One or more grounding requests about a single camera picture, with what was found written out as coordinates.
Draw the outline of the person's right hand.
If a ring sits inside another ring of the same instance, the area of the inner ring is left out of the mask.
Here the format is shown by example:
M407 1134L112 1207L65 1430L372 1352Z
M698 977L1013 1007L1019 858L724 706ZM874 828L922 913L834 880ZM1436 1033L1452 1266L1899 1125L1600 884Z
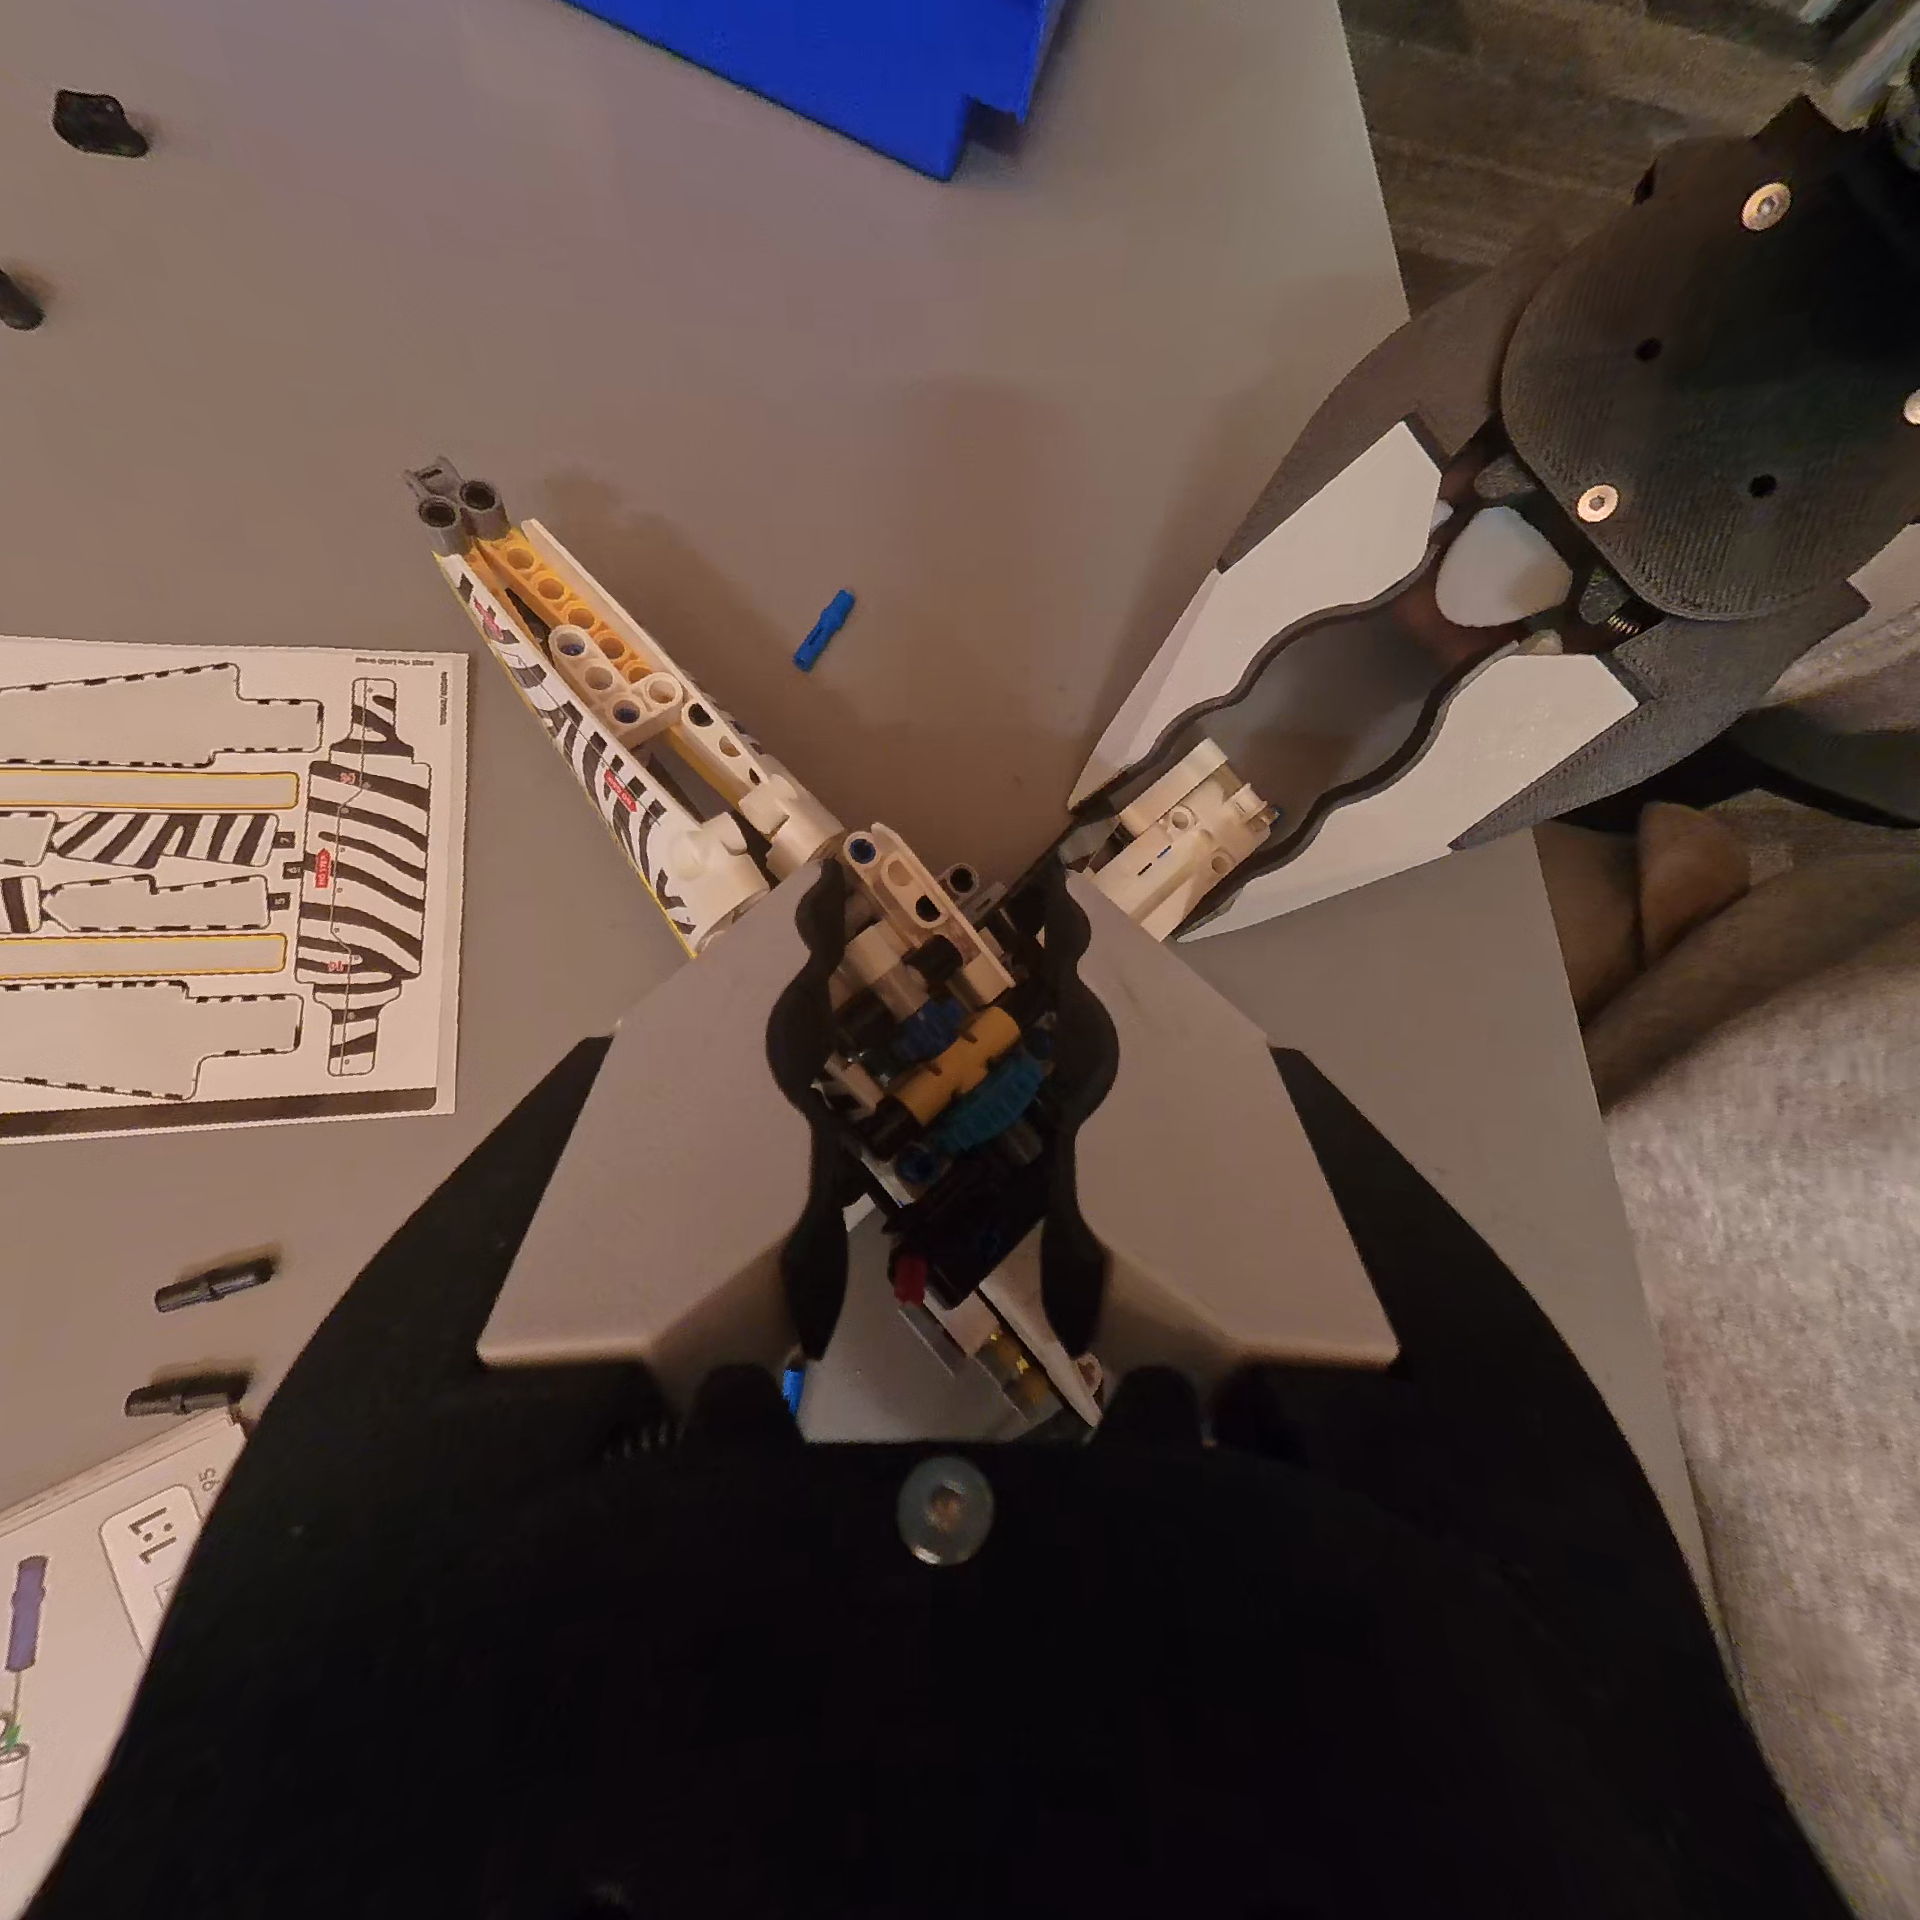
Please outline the person's right hand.
M1487 657L1509 644L1519 631L1511 623L1464 626L1455 621L1440 610L1436 580L1426 576L1394 594L1387 612L1394 631L1445 669Z

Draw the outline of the blue plastic bin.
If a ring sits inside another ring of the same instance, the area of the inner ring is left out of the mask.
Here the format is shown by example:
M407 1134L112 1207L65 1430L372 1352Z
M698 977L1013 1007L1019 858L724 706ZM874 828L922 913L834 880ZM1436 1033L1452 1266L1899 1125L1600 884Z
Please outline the blue plastic bin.
M1023 124L1068 1L579 1L637 40L947 182Z

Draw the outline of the white lego skid assembly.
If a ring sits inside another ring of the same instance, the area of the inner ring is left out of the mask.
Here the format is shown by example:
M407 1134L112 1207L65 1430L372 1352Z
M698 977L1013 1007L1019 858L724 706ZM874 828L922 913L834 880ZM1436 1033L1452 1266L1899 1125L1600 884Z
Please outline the white lego skid assembly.
M1212 733L1097 824L1077 871L1149 937L1170 940L1213 888L1263 850L1281 809Z

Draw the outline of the zebra striped lego helicopter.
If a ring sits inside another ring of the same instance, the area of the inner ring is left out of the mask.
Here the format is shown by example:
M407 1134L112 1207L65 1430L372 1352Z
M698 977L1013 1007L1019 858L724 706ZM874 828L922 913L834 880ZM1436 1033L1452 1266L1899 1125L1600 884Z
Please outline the zebra striped lego helicopter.
M847 872L847 949L817 1089L847 1136L848 1266L1016 1430L1100 1420L1101 1372L1040 1306L1061 1109L1048 887L1013 908L933 871L884 822L842 821L537 518L448 462L407 471L436 566L565 759L688 960L810 861Z

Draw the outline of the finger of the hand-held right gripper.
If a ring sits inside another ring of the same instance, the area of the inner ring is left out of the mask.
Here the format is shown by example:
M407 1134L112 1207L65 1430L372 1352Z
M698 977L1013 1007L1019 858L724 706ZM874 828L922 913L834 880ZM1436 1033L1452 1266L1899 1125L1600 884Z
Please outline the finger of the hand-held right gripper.
M1497 649L1440 685L1376 768L1337 781L1272 855L1224 880L1177 937L1245 929L1428 865L1637 711L1603 656Z
M1237 561L1212 566L1100 730L1071 809L1117 809L1200 733L1285 818L1393 753L1448 674L1387 612L1434 570L1440 480L1394 423Z

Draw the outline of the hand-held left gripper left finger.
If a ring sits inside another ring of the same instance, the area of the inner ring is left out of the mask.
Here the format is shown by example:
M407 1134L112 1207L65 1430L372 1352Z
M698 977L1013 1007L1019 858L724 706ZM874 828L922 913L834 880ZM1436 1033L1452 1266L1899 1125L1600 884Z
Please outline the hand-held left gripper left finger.
M818 1360L848 1292L817 1082L847 872L810 861L618 1023L477 1338L497 1366Z

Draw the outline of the long black lego beam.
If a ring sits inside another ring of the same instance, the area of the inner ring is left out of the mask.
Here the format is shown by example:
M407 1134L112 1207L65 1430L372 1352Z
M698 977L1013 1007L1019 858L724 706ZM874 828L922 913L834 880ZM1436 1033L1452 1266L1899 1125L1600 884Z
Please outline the long black lego beam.
M1121 837L1117 818L1109 812L1071 821L1042 853L1037 853L1013 880L1007 882L1002 903L1013 908L1019 896L1045 888L1053 871L1082 872L1107 856Z

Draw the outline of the lego instruction booklet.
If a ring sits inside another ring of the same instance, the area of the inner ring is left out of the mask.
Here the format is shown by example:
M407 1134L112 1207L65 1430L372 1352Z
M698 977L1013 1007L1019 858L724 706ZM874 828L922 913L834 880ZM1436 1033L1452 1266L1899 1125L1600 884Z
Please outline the lego instruction booklet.
M204 1410L5 1512L7 1897L52 1860L97 1784L245 1441L233 1410Z

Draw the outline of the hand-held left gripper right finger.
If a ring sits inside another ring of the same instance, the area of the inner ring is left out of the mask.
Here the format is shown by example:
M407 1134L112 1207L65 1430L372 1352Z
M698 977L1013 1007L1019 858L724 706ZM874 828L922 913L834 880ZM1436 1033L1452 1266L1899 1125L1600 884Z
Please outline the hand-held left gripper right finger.
M1264 1030L1090 878L1053 878L1061 1109L1040 1296L1109 1373L1386 1369L1397 1335Z

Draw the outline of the zebra sticker sheet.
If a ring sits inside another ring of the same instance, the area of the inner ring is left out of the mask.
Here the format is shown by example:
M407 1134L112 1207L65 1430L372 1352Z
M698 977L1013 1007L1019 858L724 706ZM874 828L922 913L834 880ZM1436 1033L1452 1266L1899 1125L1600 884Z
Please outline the zebra sticker sheet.
M468 656L2 640L2 1134L457 1103Z

